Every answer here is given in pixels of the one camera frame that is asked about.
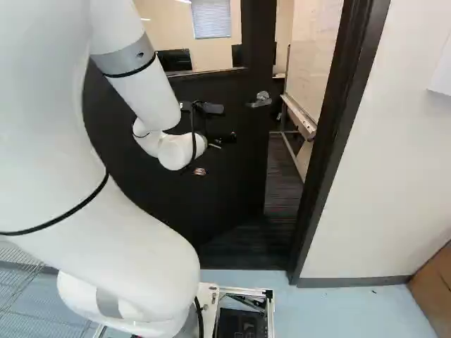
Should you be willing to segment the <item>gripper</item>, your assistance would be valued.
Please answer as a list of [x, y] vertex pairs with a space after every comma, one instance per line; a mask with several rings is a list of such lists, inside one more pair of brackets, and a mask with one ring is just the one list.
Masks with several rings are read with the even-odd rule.
[[233, 131], [229, 133], [209, 133], [206, 136], [206, 140], [209, 146], [221, 149], [228, 144], [235, 144], [237, 142], [237, 135]]

